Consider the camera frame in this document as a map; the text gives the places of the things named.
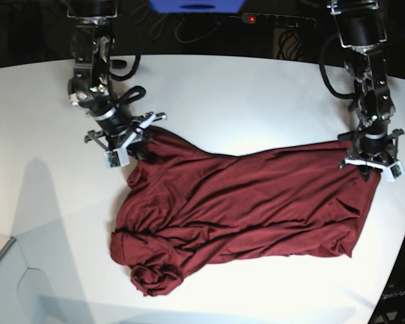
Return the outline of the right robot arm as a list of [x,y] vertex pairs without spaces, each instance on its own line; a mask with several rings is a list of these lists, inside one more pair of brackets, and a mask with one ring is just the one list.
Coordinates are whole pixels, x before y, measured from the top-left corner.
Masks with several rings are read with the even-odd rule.
[[127,166],[131,159],[147,159],[146,144],[151,140],[147,128],[166,118],[164,113],[153,112],[132,115],[130,105],[145,96],[144,87],[133,86],[123,95],[113,90],[113,82],[134,76],[141,58],[135,56],[127,74],[111,71],[126,66],[125,61],[111,58],[115,43],[112,20],[118,11],[118,1],[67,2],[67,16],[76,21],[71,42],[74,66],[67,93],[71,104],[83,109],[100,126],[99,131],[88,131],[84,141],[95,142],[103,149],[109,168]]

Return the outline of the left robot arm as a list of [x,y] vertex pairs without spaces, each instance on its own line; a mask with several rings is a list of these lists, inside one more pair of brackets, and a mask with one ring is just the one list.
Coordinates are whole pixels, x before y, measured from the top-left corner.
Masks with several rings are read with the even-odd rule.
[[[387,181],[404,175],[398,159],[398,140],[402,129],[388,130],[396,112],[387,83],[383,44],[387,33],[378,1],[331,1],[328,8],[335,20],[337,33],[330,36],[319,55],[323,82],[336,98],[350,102],[348,110],[358,118],[357,129],[338,135],[351,147],[339,167],[353,165],[365,180],[378,169]],[[331,85],[325,69],[325,54],[330,43],[338,41],[349,54],[345,69],[354,79],[354,91],[342,94]]]

